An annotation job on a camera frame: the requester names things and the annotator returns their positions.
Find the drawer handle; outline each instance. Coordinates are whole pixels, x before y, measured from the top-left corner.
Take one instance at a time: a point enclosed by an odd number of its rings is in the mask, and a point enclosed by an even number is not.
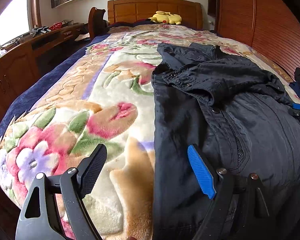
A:
[[[4,75],[4,79],[6,80],[6,83],[7,83],[7,85],[8,85],[8,88],[10,88],[10,84],[9,84],[9,82],[8,82],[7,75]]]
[[[2,81],[1,81],[1,80],[0,80],[0,85],[1,85],[2,92],[5,93],[6,90],[3,88],[3,85],[2,85]]]

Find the floral blanket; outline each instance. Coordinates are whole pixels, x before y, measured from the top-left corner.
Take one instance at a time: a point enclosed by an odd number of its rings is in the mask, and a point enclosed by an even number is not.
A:
[[[115,27],[104,41],[79,59],[35,103],[11,120],[0,139],[0,185],[22,206],[35,175],[62,174],[91,154],[98,143],[108,158],[83,202],[104,239],[151,239],[154,185],[154,97],[151,73],[161,62],[157,44],[192,42],[250,58],[279,76],[287,92],[289,77],[252,48],[208,31],[175,25]],[[67,236],[75,238],[61,195],[58,208]]]

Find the yellow stuffed animal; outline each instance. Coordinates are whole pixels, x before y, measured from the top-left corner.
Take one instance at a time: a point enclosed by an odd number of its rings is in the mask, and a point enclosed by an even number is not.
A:
[[[178,14],[172,14],[168,12],[163,12],[163,11],[156,11],[155,15],[148,18],[148,21],[153,21],[156,23],[163,23],[163,24],[176,24],[180,25],[182,18]]]

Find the black button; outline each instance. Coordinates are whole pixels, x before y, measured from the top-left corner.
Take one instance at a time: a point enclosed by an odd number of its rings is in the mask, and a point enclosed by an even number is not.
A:
[[[219,108],[212,108],[212,112],[214,112],[215,114],[219,114],[220,113],[220,109]]]

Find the bed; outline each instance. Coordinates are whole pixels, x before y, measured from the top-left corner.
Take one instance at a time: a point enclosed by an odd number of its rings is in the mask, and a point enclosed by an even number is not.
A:
[[[140,21],[157,10],[180,14],[192,29]],[[248,45],[201,31],[198,3],[111,0],[109,31],[104,12],[90,11],[91,44],[41,78],[7,111],[0,124],[0,186],[21,207],[38,172],[61,174],[104,143],[108,159],[83,200],[91,219],[105,239],[150,239],[155,163],[151,73],[161,62],[158,43],[218,45],[274,73],[290,97],[296,103],[300,99],[289,87],[291,77],[277,64]],[[57,203],[66,235],[74,238],[59,196]]]

